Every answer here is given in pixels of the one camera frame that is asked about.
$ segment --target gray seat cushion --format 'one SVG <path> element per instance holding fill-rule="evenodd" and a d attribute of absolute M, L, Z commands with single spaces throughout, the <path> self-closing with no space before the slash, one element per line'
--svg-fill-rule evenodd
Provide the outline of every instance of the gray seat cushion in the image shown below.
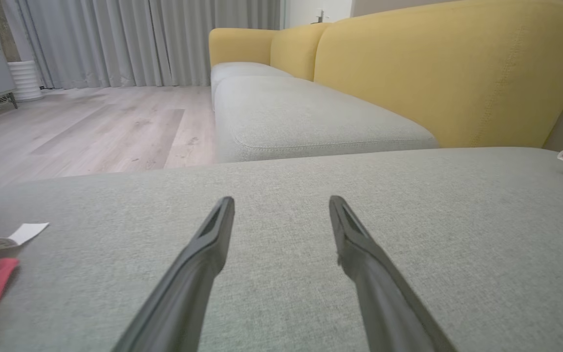
<path fill-rule="evenodd" d="M 292 74 L 270 67 L 261 63 L 219 63 L 212 67 L 210 74 L 210 84 L 212 85 L 212 106 L 214 106 L 214 94 L 217 86 L 225 78 L 239 76 L 279 76 L 292 77 Z"/>
<path fill-rule="evenodd" d="M 0 301 L 0 351 L 109 351 L 221 196 L 230 252 L 199 350 L 368 351 L 337 266 L 346 198 L 461 352 L 563 351 L 563 162 L 435 149 L 58 178 L 0 190 L 27 243 Z"/>
<path fill-rule="evenodd" d="M 220 162 L 438 147 L 411 120 L 299 78 L 227 78 L 215 107 Z"/>

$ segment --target gray curtain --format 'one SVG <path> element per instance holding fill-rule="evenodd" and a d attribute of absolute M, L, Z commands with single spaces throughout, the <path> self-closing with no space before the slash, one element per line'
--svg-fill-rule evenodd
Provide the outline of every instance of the gray curtain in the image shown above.
<path fill-rule="evenodd" d="M 210 84 L 215 27 L 279 29 L 280 0 L 17 0 L 47 88 Z"/>

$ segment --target clothing label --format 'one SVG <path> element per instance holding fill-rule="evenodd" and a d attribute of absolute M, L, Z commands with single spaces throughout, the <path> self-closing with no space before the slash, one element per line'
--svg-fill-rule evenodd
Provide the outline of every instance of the clothing label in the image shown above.
<path fill-rule="evenodd" d="M 48 222 L 24 223 L 8 238 L 0 238 L 0 249 L 8 249 L 22 245 L 30 239 L 35 238 L 39 233 L 45 230 L 47 225 L 49 225 Z"/>

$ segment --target wooden floor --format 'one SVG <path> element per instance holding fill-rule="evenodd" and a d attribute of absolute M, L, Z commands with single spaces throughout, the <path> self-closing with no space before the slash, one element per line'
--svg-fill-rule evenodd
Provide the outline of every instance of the wooden floor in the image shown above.
<path fill-rule="evenodd" d="M 0 187 L 215 160 L 210 87 L 57 89 L 0 107 Z"/>

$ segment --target yellow cushion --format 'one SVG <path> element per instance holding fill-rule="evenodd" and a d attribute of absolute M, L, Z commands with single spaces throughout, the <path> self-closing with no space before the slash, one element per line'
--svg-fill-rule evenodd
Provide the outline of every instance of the yellow cushion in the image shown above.
<path fill-rule="evenodd" d="M 277 32 L 279 31 L 268 29 L 212 29 L 210 32 L 210 66 L 231 62 L 269 65 L 271 41 Z"/>
<path fill-rule="evenodd" d="M 563 110 L 563 2 L 464 0 L 336 22 L 314 81 L 427 128 L 442 147 L 541 147 Z"/>
<path fill-rule="evenodd" d="M 279 31 L 271 43 L 271 66 L 313 80 L 319 40 L 330 24 L 315 23 Z"/>

